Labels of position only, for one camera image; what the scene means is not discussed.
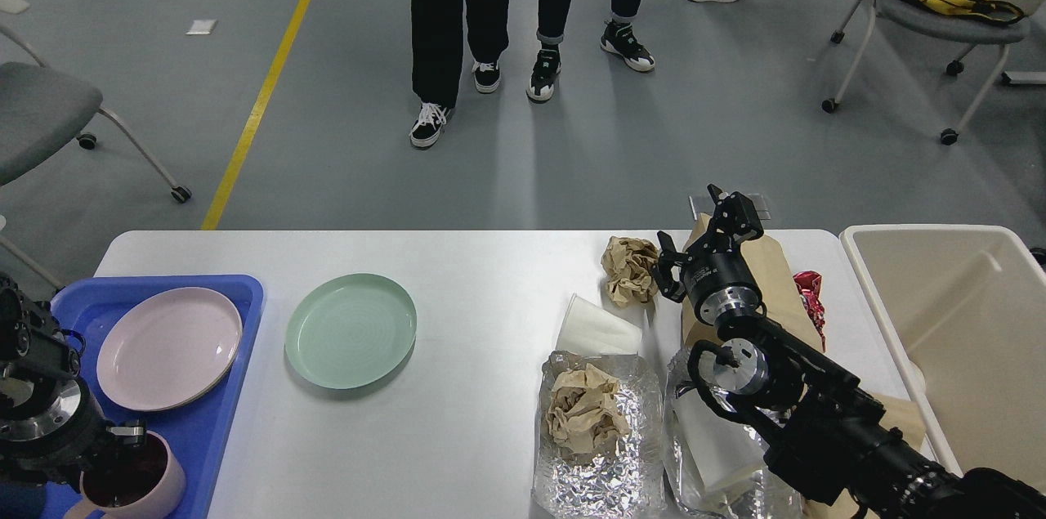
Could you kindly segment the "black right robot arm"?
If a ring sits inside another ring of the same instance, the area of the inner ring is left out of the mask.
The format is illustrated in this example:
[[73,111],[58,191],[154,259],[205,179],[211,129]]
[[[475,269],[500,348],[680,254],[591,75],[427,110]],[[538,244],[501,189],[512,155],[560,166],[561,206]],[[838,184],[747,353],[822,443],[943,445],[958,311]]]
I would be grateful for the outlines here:
[[691,348],[684,390],[726,421],[753,428],[768,445],[769,470],[817,503],[848,492],[858,517],[1042,518],[1032,486],[990,468],[963,476],[932,462],[881,425],[884,406],[859,378],[768,317],[742,244],[763,236],[748,196],[709,185],[714,210],[684,251],[659,232],[650,273],[672,302],[689,302],[717,341]]

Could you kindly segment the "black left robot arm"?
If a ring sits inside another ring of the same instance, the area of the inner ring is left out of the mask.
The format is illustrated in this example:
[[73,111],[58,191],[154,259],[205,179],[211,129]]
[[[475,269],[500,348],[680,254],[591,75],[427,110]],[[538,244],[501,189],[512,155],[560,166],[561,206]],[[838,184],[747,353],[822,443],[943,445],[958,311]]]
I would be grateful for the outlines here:
[[145,423],[105,418],[81,375],[86,347],[49,302],[35,302],[2,275],[2,481],[77,490],[83,472],[114,471],[145,447]]

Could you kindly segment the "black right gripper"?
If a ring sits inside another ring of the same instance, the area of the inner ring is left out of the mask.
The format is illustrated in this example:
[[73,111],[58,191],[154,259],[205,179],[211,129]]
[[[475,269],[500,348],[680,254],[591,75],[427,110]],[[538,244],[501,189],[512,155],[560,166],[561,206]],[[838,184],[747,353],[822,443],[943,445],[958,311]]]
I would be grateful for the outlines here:
[[[755,315],[761,306],[761,289],[741,253],[744,242],[761,239],[761,218],[747,195],[725,195],[717,185],[707,185],[707,191],[713,210],[696,218],[703,229],[696,236],[695,252],[677,251],[673,236],[658,231],[660,251],[651,266],[651,278],[670,302],[682,303],[687,296],[698,321]],[[677,268],[681,268],[682,280],[673,274]]]

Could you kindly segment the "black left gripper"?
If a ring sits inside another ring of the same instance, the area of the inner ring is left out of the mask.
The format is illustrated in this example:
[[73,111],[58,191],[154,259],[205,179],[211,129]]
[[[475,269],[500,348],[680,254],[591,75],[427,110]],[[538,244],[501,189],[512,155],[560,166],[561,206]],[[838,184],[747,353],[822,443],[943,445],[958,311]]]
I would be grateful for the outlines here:
[[40,414],[2,420],[1,479],[22,486],[78,486],[83,471],[112,471],[145,448],[147,422],[110,423],[85,381],[66,381]]

